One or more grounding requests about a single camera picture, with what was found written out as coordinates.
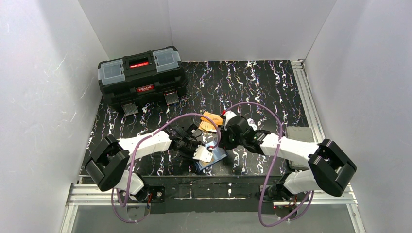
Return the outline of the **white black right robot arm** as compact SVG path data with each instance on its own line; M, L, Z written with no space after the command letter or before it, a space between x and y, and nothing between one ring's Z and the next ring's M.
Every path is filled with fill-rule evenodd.
M286 200L315 190L340 197L357 170L356 165L330 139L314 143L279 137L270 131L255 130L246 118L226 112L219 147L232 150L238 146L251 153L295 161L305 168L285 173L275 185L266 185L265 200Z

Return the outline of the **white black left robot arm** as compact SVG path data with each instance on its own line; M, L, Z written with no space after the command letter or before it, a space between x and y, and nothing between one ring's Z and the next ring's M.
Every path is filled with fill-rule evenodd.
M134 161L169 150L193 159L197 158L198 153L206 152L207 148L180 126L166 127L133 138L116 139L110 134L84 159L82 168L101 191L114 188L136 195L144 189L145 183L134 172Z

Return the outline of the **navy blue card holder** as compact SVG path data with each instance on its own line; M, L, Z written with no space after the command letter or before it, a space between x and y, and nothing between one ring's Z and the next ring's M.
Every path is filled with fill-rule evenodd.
M211 142L204 145L205 147L208 148L209 151L211 151L213 153L213 159L210 163L205 163L205 162L202 162L202 161L194 160L198 170L204 170L207 167L210 167L213 164L215 164L215 163L217 163L217 162L219 162L222 159L227 157L226 150L224 150L223 148L220 148L220 147L213 148L213 146L215 146L215 145L216 145L215 141L211 141Z

